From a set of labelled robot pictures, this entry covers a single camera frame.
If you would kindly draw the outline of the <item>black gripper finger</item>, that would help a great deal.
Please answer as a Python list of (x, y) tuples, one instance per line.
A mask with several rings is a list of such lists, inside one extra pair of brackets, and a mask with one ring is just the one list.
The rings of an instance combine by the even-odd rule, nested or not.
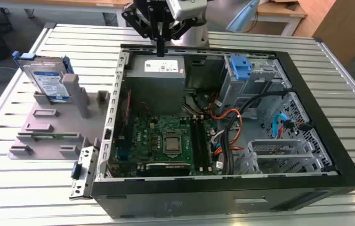
[(159, 42), (159, 30), (156, 20), (151, 22), (143, 15), (136, 1), (128, 3), (122, 11), (122, 16), (140, 36), (151, 39), (156, 44), (156, 56), (162, 57), (162, 42)]
[(171, 26), (172, 22), (175, 21), (171, 10), (164, 9), (163, 11), (163, 25), (162, 25), (162, 57), (166, 54), (166, 42), (171, 40), (178, 40), (184, 33), (190, 30), (194, 25), (198, 24), (198, 17), (184, 19), (176, 25)]

